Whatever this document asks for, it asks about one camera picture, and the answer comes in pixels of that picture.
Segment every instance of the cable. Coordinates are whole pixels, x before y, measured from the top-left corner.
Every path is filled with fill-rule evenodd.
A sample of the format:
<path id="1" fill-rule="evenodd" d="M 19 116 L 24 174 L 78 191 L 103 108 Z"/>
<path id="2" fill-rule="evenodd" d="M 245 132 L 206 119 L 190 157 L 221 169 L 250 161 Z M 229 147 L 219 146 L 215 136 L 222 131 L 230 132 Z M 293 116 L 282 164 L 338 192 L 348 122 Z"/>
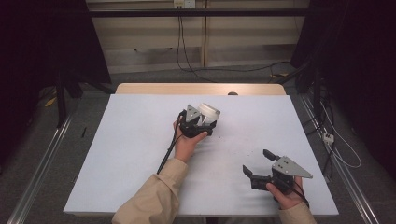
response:
<path id="1" fill-rule="evenodd" d="M 330 168 L 329 178 L 332 178 L 332 162 L 331 162 L 331 160 L 332 160 L 333 152 L 334 152 L 334 143 L 332 143 L 332 150 L 330 150 L 330 152 L 328 152 L 326 162 L 324 163 L 324 166 L 322 169 L 322 174 L 323 174 L 323 176 L 325 176 L 327 165 L 330 164 L 331 168 Z"/>
<path id="2" fill-rule="evenodd" d="M 322 106 L 323 109 L 324 109 L 324 112 L 325 112 L 325 114 L 326 114 L 327 119 L 330 121 L 330 117 L 329 117 L 329 114 L 328 114 L 327 111 L 326 111 L 326 108 L 324 107 L 324 105 L 323 105 L 322 102 L 320 102 L 320 104 L 321 104 L 321 106 Z M 332 126 L 333 130 L 335 131 L 335 133 L 337 133 L 337 135 L 346 143 L 347 146 L 349 146 L 349 148 L 352 150 L 352 152 L 356 155 L 356 157 L 357 157 L 358 160 L 359 160 L 359 165 L 351 165 L 351 164 L 347 163 L 346 161 L 344 161 L 340 156 L 338 156 L 338 155 L 333 151 L 332 147 L 331 147 L 329 144 L 327 144 L 327 145 L 329 146 L 330 151 L 334 154 L 334 157 L 337 158 L 339 161 L 341 161 L 344 165 L 349 166 L 349 167 L 351 167 L 351 168 L 359 168 L 359 167 L 361 167 L 361 158 L 359 157 L 358 153 L 356 153 L 356 151 L 353 149 L 353 147 L 341 136 L 341 134 L 340 134 L 339 132 L 337 132 L 337 130 L 335 129 L 335 127 L 332 125 L 332 123 L 331 123 L 331 122 L 329 122 L 329 123 L 330 123 L 330 125 Z"/>
<path id="3" fill-rule="evenodd" d="M 310 122 L 312 122 L 314 119 L 317 119 L 318 117 L 317 116 L 314 116 L 312 119 L 309 119 L 309 120 L 307 120 L 307 121 L 304 121 L 303 123 L 301 123 L 301 126 L 305 126 L 305 125 L 307 125 L 308 123 L 310 123 Z"/>
<path id="4" fill-rule="evenodd" d="M 312 120 L 314 120 L 314 119 L 318 119 L 318 117 L 317 117 L 317 116 L 314 116 L 314 117 L 313 117 L 311 120 L 309 120 L 309 121 L 312 121 Z M 325 124 L 325 121 L 326 121 L 326 119 L 319 118 L 318 127 L 317 127 L 316 129 L 314 129 L 313 131 L 311 131 L 311 132 L 309 132 L 309 133 L 306 133 L 305 135 L 308 136 L 308 135 L 310 135 L 310 134 L 312 134 L 312 133 L 315 133 L 315 132 L 317 132 L 317 131 L 320 131 L 320 130 L 322 129 L 323 125 Z"/>
<path id="5" fill-rule="evenodd" d="M 176 138 L 177 129 L 178 129 L 178 124 L 180 123 L 180 118 L 181 118 L 181 116 L 182 116 L 182 113 L 179 113 L 178 116 L 177 116 L 177 121 L 176 121 L 176 126 L 175 126 L 175 132 L 174 132 L 174 135 L 173 135 L 173 138 L 172 138 L 171 145 L 169 146 L 169 148 L 168 148 L 168 150 L 167 150 L 165 156 L 163 157 L 163 161 L 161 162 L 161 165 L 160 165 L 160 167 L 158 168 L 157 175 L 160 173 L 160 171 L 161 171 L 161 170 L 163 169 L 163 167 L 165 166 L 166 161 L 168 160 L 169 155 L 171 154 L 171 152 L 172 152 L 172 150 L 173 150 L 173 148 L 174 148 L 174 146 L 175 146 L 175 144 L 176 144 L 178 138 L 180 138 L 180 137 L 183 135 L 183 134 L 181 134 L 178 138 Z"/>
<path id="6" fill-rule="evenodd" d="M 43 92 L 43 94 L 38 97 L 37 101 L 40 101 L 40 100 L 44 99 L 44 97 L 48 96 L 54 89 L 55 89 L 55 87 L 52 87 L 51 89 L 49 89 L 49 91 Z"/>
<path id="7" fill-rule="evenodd" d="M 280 183 L 281 185 L 283 185 L 283 187 L 286 187 L 286 188 L 290 189 L 291 191 L 293 191 L 295 194 L 297 194 L 301 199 L 303 199 L 306 206 L 309 208 L 309 201 L 305 198 L 303 188 L 301 188 L 301 186 L 298 185 L 295 181 L 294 181 L 294 184 L 298 186 L 301 193 L 299 191 L 297 191 L 294 187 L 289 186 L 287 183 L 285 183 L 285 181 L 281 180 L 280 178 L 276 178 L 275 182 Z"/>
<path id="8" fill-rule="evenodd" d="M 178 50 L 179 50 L 179 47 L 180 47 L 180 36 L 181 36 L 182 41 L 183 41 L 184 55 L 185 55 L 185 57 L 186 57 L 187 65 L 189 66 L 190 70 L 185 70 L 185 69 L 183 69 L 183 68 L 180 66 L 180 63 L 179 63 L 179 61 L 178 61 Z M 191 68 L 190 62 L 189 62 L 189 58 L 187 57 L 186 43 L 184 42 L 183 19 L 182 19 L 181 17 L 178 17 L 177 65 L 178 65 L 178 67 L 179 67 L 182 71 L 193 72 L 194 75 L 195 75 L 196 77 L 200 78 L 200 79 L 203 79 L 203 80 L 208 81 L 208 82 L 217 83 L 216 81 L 213 81 L 213 80 L 211 80 L 211 79 L 198 76 L 198 74 L 196 74 L 196 72 Z"/>
<path id="9" fill-rule="evenodd" d="M 293 8 L 296 8 L 296 0 L 293 0 Z M 294 16 L 293 18 L 294 18 L 294 24 L 296 25 L 297 34 L 298 34 L 298 36 L 300 36 L 300 31 L 298 29 L 296 17 Z"/>
<path id="10" fill-rule="evenodd" d="M 184 49 L 184 55 L 187 61 L 187 65 L 189 66 L 189 69 L 185 69 L 183 67 L 181 67 L 179 59 L 178 59 L 178 54 L 179 54 L 179 48 L 180 48 L 180 38 L 182 39 L 183 42 L 183 49 Z M 184 27 L 183 27 L 183 19 L 181 17 L 178 17 L 178 41 L 177 41 L 177 66 L 180 68 L 180 70 L 185 71 L 185 72 L 193 72 L 194 75 L 200 79 L 209 81 L 209 82 L 215 82 L 213 80 L 210 80 L 208 78 L 204 78 L 199 76 L 198 74 L 196 74 L 196 72 L 198 71 L 226 71 L 226 72 L 254 72 L 254 71 L 260 71 L 266 68 L 270 68 L 271 71 L 271 79 L 268 81 L 268 83 L 271 82 L 271 80 L 273 79 L 273 77 L 275 76 L 272 70 L 272 67 L 274 65 L 277 64 L 281 64 L 281 63 L 290 63 L 287 61 L 282 61 L 282 62 L 277 62 L 277 63 L 272 63 L 270 65 L 266 65 L 264 67 L 259 67 L 259 68 L 253 68 L 253 69 L 246 69 L 246 70 L 239 70 L 239 69 L 227 69 L 227 68 L 198 68 L 198 69 L 193 69 L 190 65 L 190 61 L 189 58 L 187 56 L 187 51 L 186 51 L 186 44 L 185 44 L 185 40 L 184 40 Z"/>

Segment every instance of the silver metal plate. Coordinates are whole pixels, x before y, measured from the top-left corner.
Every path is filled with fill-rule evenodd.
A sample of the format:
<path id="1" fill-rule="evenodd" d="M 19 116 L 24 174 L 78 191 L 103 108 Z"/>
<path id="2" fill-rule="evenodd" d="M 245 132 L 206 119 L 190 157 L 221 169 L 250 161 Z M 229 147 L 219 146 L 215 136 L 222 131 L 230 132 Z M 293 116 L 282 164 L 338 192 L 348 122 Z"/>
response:
<path id="1" fill-rule="evenodd" d="M 193 119 L 196 119 L 201 116 L 201 112 L 199 110 L 195 109 L 191 105 L 187 105 L 187 115 L 186 115 L 186 121 L 190 122 Z"/>
<path id="2" fill-rule="evenodd" d="M 284 175 L 297 175 L 305 178 L 313 178 L 303 167 L 292 161 L 289 157 L 282 157 L 274 163 L 273 168 Z"/>

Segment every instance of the floor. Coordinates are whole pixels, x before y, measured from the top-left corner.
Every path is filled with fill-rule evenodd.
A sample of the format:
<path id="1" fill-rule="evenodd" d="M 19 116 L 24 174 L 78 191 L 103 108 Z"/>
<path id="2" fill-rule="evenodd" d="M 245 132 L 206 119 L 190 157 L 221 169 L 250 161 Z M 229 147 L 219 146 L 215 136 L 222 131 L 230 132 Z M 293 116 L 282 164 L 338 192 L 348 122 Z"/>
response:
<path id="1" fill-rule="evenodd" d="M 235 66 L 236 69 L 247 69 Z M 201 71 L 199 76 L 210 77 L 217 82 L 265 83 L 271 78 L 271 69 L 262 69 L 255 73 L 234 73 L 230 71 Z M 274 74 L 289 72 L 286 65 L 274 66 Z M 180 70 L 136 72 L 131 74 L 112 75 L 116 88 L 121 82 L 203 82 L 198 76 Z M 310 121 L 310 94 L 298 94 L 293 82 L 285 86 L 296 108 L 299 119 L 307 133 L 308 141 L 317 157 L 320 167 L 324 167 L 327 151 L 323 147 L 315 122 Z M 84 162 L 100 119 L 106 109 L 108 95 L 82 84 L 84 95 L 81 99 L 67 98 L 68 110 L 73 115 L 70 124 L 63 133 L 62 142 L 49 157 L 48 170 L 41 173 L 40 184 L 31 191 L 30 203 L 19 203 L 23 199 L 29 183 L 32 181 L 37 167 L 42 159 L 48 157 L 49 145 L 57 132 L 56 103 L 44 106 L 50 96 L 39 102 L 28 132 L 23 137 L 0 175 L 0 223 L 7 223 L 17 208 L 20 213 L 10 223 L 109 223 L 111 217 L 75 217 L 64 214 L 63 208 L 68 195 L 73 188 L 79 169 Z M 357 151 L 361 158 L 361 167 L 347 168 L 337 159 L 332 159 L 331 166 L 325 172 L 329 179 L 329 189 L 339 209 L 336 217 L 317 217 L 318 223 L 394 223 L 394 208 L 396 207 L 396 182 L 371 157 L 370 153 L 353 132 L 342 108 L 332 101 L 334 123 L 336 130 Z M 336 137 L 336 148 L 344 161 L 357 164 L 358 160 L 349 146 Z M 193 219 L 178 218 L 176 223 L 195 223 Z M 279 223 L 272 219 L 221 219 L 221 223 Z"/>

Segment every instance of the wire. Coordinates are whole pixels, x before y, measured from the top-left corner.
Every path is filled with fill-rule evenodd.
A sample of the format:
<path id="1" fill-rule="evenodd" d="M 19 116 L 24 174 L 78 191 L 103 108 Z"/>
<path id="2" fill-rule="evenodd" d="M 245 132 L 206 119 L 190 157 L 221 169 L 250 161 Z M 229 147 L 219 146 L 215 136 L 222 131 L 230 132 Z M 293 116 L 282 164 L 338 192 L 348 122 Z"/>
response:
<path id="1" fill-rule="evenodd" d="M 181 116 L 182 116 L 182 113 L 183 113 L 183 112 L 179 113 L 178 116 L 177 116 L 177 121 L 176 121 L 176 126 L 175 126 L 175 132 L 174 132 L 174 135 L 173 135 L 173 138 L 172 138 L 171 145 L 169 146 L 168 150 L 166 151 L 165 156 L 163 157 L 163 161 L 161 162 L 161 165 L 160 165 L 160 167 L 158 168 L 157 175 L 160 173 L 160 171 L 161 171 L 161 170 L 163 169 L 163 167 L 165 166 L 166 161 L 168 160 L 169 155 L 171 154 L 171 152 L 172 152 L 172 150 L 173 150 L 173 148 L 174 148 L 174 146 L 175 146 L 177 140 L 183 135 L 183 134 L 181 134 L 178 138 L 176 138 L 177 129 L 178 129 L 178 124 L 180 123 L 180 118 L 181 118 Z"/>
<path id="2" fill-rule="evenodd" d="M 55 87 L 52 87 L 51 89 L 49 89 L 49 91 L 47 92 L 43 92 L 41 96 L 38 97 L 37 101 L 40 101 L 42 99 L 44 99 L 46 96 L 48 96 L 53 90 L 55 89 Z"/>
<path id="3" fill-rule="evenodd" d="M 305 126 L 305 125 L 307 125 L 307 124 L 309 124 L 310 122 L 312 122 L 314 119 L 316 119 L 317 118 L 317 116 L 314 116 L 312 119 L 309 119 L 309 120 L 307 120 L 307 121 L 304 121 L 303 123 L 301 123 L 301 126 Z"/>
<path id="4" fill-rule="evenodd" d="M 184 49 L 184 55 L 186 57 L 186 61 L 187 61 L 187 65 L 189 66 L 190 70 L 186 70 L 184 68 L 182 68 L 180 66 L 180 63 L 178 61 L 178 50 L 180 47 L 180 36 L 182 38 L 183 41 L 183 49 Z M 177 65 L 178 67 L 186 72 L 193 72 L 194 75 L 202 80 L 208 81 L 208 82 L 213 82 L 213 83 L 217 83 L 216 81 L 213 81 L 211 79 L 205 78 L 205 77 L 201 77 L 198 74 L 196 74 L 196 72 L 191 68 L 190 62 L 189 62 L 189 58 L 187 57 L 187 51 L 186 51 L 186 43 L 184 42 L 184 28 L 183 28 L 183 19 L 181 17 L 178 17 L 178 41 L 177 41 Z"/>
<path id="5" fill-rule="evenodd" d="M 334 152 L 333 148 L 332 148 L 329 144 L 327 144 L 327 145 L 329 146 L 330 151 L 334 154 L 334 157 L 337 158 L 339 161 L 341 161 L 344 165 L 349 166 L 349 167 L 351 167 L 351 168 L 359 168 L 359 167 L 361 167 L 361 158 L 359 157 L 358 153 L 356 153 L 356 151 L 353 149 L 353 147 L 341 136 L 341 134 L 340 134 L 339 132 L 337 132 L 337 130 L 335 129 L 335 127 L 332 125 L 332 123 L 331 123 L 331 121 L 330 121 L 329 114 L 327 113 L 326 108 L 324 107 L 323 103 L 320 102 L 320 104 L 321 104 L 321 106 L 323 107 L 324 113 L 326 114 L 326 117 L 327 117 L 327 119 L 329 120 L 329 123 L 330 123 L 330 125 L 332 126 L 334 132 L 346 143 L 346 145 L 347 145 L 347 146 L 352 150 L 352 152 L 356 155 L 356 157 L 357 157 L 358 160 L 359 160 L 359 164 L 358 164 L 358 165 L 351 165 L 351 164 L 347 163 L 347 162 L 344 161 L 339 155 L 337 155 L 337 154 Z"/>
<path id="6" fill-rule="evenodd" d="M 293 0 L 293 8 L 296 8 L 296 0 Z M 298 36 L 300 36 L 300 30 L 298 29 L 296 17 L 294 16 L 293 18 L 294 18 L 294 24 L 296 25 L 297 34 Z"/>
<path id="7" fill-rule="evenodd" d="M 186 58 L 187 61 L 187 65 L 189 67 L 189 69 L 183 68 L 180 65 L 180 61 L 178 59 L 178 54 L 179 54 L 179 49 L 180 49 L 180 38 L 183 42 L 183 49 L 184 49 L 184 56 Z M 277 63 L 271 63 L 269 65 L 263 66 L 263 67 L 259 67 L 259 68 L 252 68 L 252 69 L 227 69 L 227 68 L 197 68 L 197 69 L 193 69 L 190 65 L 190 61 L 189 58 L 187 56 L 187 51 L 186 51 L 186 44 L 185 44 L 185 40 L 184 40 L 184 27 L 183 27 L 183 19 L 181 17 L 178 17 L 178 41 L 177 41 L 177 66 L 180 68 L 180 70 L 185 71 L 185 72 L 193 72 L 194 75 L 200 79 L 203 79 L 205 81 L 209 81 L 209 82 L 214 82 L 216 83 L 216 81 L 210 80 L 208 78 L 205 77 L 201 77 L 198 74 L 196 74 L 196 72 L 198 71 L 226 71 L 226 72 L 254 72 L 254 71 L 260 71 L 266 68 L 270 68 L 270 72 L 271 72 L 271 79 L 268 81 L 268 83 L 271 82 L 271 80 L 273 79 L 274 73 L 272 70 L 272 67 L 274 65 L 277 64 L 281 64 L 281 63 L 288 63 L 290 64 L 290 62 L 288 61 L 282 61 L 282 62 L 277 62 Z"/>
<path id="8" fill-rule="evenodd" d="M 300 193 L 298 190 L 296 190 L 294 187 L 289 186 L 287 183 L 285 183 L 285 181 L 281 180 L 280 178 L 276 178 L 276 177 L 275 177 L 275 182 L 276 182 L 276 183 L 279 183 L 279 184 L 281 184 L 281 185 L 283 185 L 283 187 L 286 187 L 286 188 L 290 189 L 290 190 L 293 191 L 295 194 L 297 194 L 298 196 L 300 196 L 300 198 L 303 199 L 303 201 L 305 202 L 306 206 L 308 206 L 308 208 L 309 208 L 309 202 L 308 202 L 308 200 L 305 198 L 303 188 L 301 188 L 301 186 L 298 185 L 295 181 L 294 181 L 294 184 L 296 184 L 296 185 L 298 186 L 298 188 L 300 189 L 301 193 Z"/>
<path id="9" fill-rule="evenodd" d="M 326 107 L 330 108 L 330 110 L 332 112 L 332 118 L 331 119 L 329 118 L 329 122 L 334 126 L 334 113 L 333 113 L 332 107 L 330 105 L 330 101 L 331 101 L 332 95 L 327 89 L 324 89 L 324 90 L 322 89 L 321 91 L 326 91 L 325 92 L 326 95 L 325 96 L 321 96 L 320 95 L 320 98 L 323 100 L 324 104 L 326 105 L 326 106 L 323 105 L 324 110 L 326 111 Z M 319 118 L 315 115 L 312 119 L 302 123 L 302 125 L 305 126 L 307 123 L 309 123 L 310 121 L 313 121 L 314 119 L 318 119 L 320 121 L 320 122 L 318 122 L 318 127 L 314 131 L 312 131 L 310 133 L 306 133 L 306 135 L 309 135 L 309 134 L 314 133 L 316 131 L 319 131 L 319 134 L 322 134 L 323 132 L 325 132 L 325 131 L 322 130 L 322 128 L 324 126 L 324 122 L 326 121 L 326 117 L 322 118 L 321 117 L 322 115 L 326 115 L 326 114 L 324 114 L 323 111 L 321 111 Z M 334 135 L 333 128 L 330 131 L 330 133 L 332 135 Z M 323 144 L 324 148 L 326 149 L 326 145 L 325 145 L 324 141 L 321 141 L 321 143 Z M 332 178 L 332 173 L 333 173 L 333 167 L 332 167 L 332 163 L 330 161 L 331 161 L 331 158 L 332 158 L 332 152 L 334 151 L 334 145 L 335 145 L 335 141 L 332 144 L 332 148 L 331 148 L 332 150 L 330 150 L 330 152 L 326 150 L 327 159 L 326 159 L 326 162 L 325 162 L 325 164 L 324 164 L 324 166 L 322 168 L 322 174 L 325 175 L 325 172 L 326 172 L 326 169 L 327 169 L 327 165 L 330 164 L 331 170 L 330 170 L 329 178 Z"/>

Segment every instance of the black curtain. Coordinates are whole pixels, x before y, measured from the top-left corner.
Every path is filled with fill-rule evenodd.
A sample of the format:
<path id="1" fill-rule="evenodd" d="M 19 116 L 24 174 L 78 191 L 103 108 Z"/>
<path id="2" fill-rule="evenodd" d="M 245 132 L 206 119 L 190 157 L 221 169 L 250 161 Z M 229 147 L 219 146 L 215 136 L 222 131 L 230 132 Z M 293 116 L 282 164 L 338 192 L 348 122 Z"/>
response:
<path id="1" fill-rule="evenodd" d="M 110 77 L 84 0 L 4 0 L 0 8 L 3 162 L 26 130 L 39 91 L 55 85 L 60 69 L 98 83 Z"/>
<path id="2" fill-rule="evenodd" d="M 311 1 L 311 7 L 322 7 Z M 326 86 L 342 107 L 370 153 L 396 178 L 396 88 L 393 73 L 396 59 L 396 25 L 393 1 L 343 0 L 339 6 L 347 11 L 339 14 L 339 29 L 325 50 L 319 54 Z M 316 50 L 323 32 L 331 24 L 330 17 L 307 17 L 292 57 L 296 67 L 306 62 Z M 305 84 L 313 81 L 313 74 L 302 73 Z"/>

